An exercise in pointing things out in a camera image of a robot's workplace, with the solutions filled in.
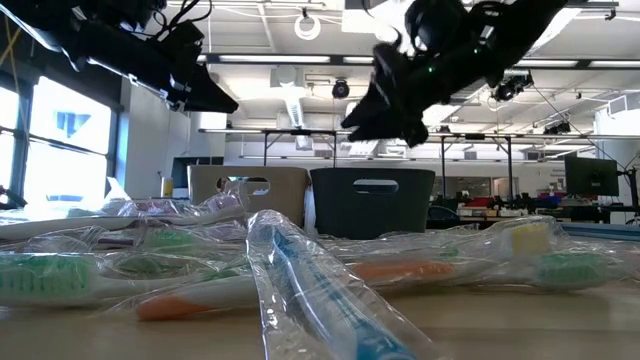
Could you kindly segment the black computer monitor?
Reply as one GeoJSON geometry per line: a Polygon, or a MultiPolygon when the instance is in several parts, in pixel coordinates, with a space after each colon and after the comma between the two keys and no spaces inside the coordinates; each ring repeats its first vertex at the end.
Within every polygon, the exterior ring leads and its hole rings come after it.
{"type": "Polygon", "coordinates": [[[617,163],[614,160],[566,157],[567,192],[579,196],[618,196],[617,163]]]}

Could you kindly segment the purple wrapped toothbrush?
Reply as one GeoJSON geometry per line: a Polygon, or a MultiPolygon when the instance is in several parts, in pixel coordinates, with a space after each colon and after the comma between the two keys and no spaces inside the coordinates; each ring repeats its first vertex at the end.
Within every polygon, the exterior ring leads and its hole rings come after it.
{"type": "Polygon", "coordinates": [[[217,194],[200,205],[187,200],[113,199],[98,211],[70,208],[63,217],[45,219],[34,213],[0,212],[0,241],[26,240],[42,234],[85,227],[119,230],[138,222],[191,226],[243,218],[245,209],[237,195],[217,194]]]}

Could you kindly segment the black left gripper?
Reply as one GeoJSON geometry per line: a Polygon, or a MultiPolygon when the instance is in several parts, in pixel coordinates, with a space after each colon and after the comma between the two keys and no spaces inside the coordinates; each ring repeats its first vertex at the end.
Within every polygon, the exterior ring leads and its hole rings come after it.
{"type": "Polygon", "coordinates": [[[85,22],[74,62],[100,65],[163,99],[172,110],[234,113],[239,104],[197,62],[203,34],[187,21],[162,40],[143,40],[98,22],[85,22]]]}

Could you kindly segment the dark grey plastic bin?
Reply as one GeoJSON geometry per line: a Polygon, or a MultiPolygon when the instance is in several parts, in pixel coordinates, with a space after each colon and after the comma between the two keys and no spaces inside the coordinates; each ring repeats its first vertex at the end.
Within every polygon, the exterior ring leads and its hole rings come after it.
{"type": "Polygon", "coordinates": [[[310,175],[315,227],[323,235],[365,240],[426,229],[435,180],[431,170],[321,168],[310,175]]]}

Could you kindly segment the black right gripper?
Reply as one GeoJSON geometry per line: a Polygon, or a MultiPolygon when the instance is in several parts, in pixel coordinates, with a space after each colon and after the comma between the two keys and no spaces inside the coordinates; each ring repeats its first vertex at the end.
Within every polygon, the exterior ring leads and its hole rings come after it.
{"type": "Polygon", "coordinates": [[[460,0],[414,0],[404,14],[405,32],[373,48],[372,91],[344,118],[350,141],[402,138],[409,148],[429,132],[423,111],[487,75],[501,3],[483,0],[467,9],[460,0]]]}

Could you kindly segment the beige plastic bin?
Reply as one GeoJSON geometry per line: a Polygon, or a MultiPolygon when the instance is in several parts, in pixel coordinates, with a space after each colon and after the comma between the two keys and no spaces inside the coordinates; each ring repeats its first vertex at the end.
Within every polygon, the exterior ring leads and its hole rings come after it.
{"type": "Polygon", "coordinates": [[[222,179],[246,182],[248,211],[275,210],[294,224],[304,222],[306,169],[296,167],[190,165],[187,168],[190,199],[201,203],[224,190],[222,179]]]}

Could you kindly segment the orange wrapped toothbrush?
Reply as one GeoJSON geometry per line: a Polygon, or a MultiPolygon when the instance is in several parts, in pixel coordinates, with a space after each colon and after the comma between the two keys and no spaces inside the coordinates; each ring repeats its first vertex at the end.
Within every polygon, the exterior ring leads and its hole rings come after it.
{"type": "MultiPolygon", "coordinates": [[[[453,284],[509,262],[549,254],[566,233],[556,223],[525,219],[505,221],[476,231],[466,226],[425,233],[398,233],[370,240],[313,238],[358,278],[373,287],[453,284]]],[[[155,295],[137,307],[142,321],[251,306],[255,280],[237,275],[155,295]]]]}

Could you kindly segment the blue toothbrush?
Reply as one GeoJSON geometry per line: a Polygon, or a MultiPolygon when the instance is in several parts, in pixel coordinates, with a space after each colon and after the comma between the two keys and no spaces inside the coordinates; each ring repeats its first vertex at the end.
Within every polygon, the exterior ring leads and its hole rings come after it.
{"type": "Polygon", "coordinates": [[[266,360],[449,360],[281,213],[254,214],[246,244],[266,360]]]}

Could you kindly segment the black workbench frame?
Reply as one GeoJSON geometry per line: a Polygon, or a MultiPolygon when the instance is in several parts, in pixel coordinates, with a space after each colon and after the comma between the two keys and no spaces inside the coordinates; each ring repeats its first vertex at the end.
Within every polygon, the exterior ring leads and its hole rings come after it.
{"type": "MultiPolygon", "coordinates": [[[[268,157],[268,149],[271,145],[277,142],[282,135],[290,135],[290,136],[305,136],[312,137],[313,135],[318,136],[329,136],[333,138],[332,142],[329,142],[329,147],[332,150],[332,155],[329,159],[332,161],[334,167],[337,166],[338,156],[337,156],[337,140],[340,135],[347,135],[346,131],[337,131],[337,130],[309,130],[309,129],[262,129],[259,130],[258,133],[264,138],[263,141],[263,165],[267,165],[267,157],[268,157]]],[[[483,141],[483,140],[491,140],[496,146],[501,149],[507,155],[507,179],[508,179],[508,193],[507,199],[512,201],[514,199],[514,180],[513,180],[513,155],[512,155],[512,145],[514,135],[510,134],[484,134],[484,133],[440,133],[437,132],[435,135],[437,143],[440,145],[439,151],[439,160],[441,163],[441,176],[442,176],[442,194],[446,193],[446,152],[448,151],[448,147],[445,145],[447,139],[453,140],[465,140],[465,141],[483,141]]]]}

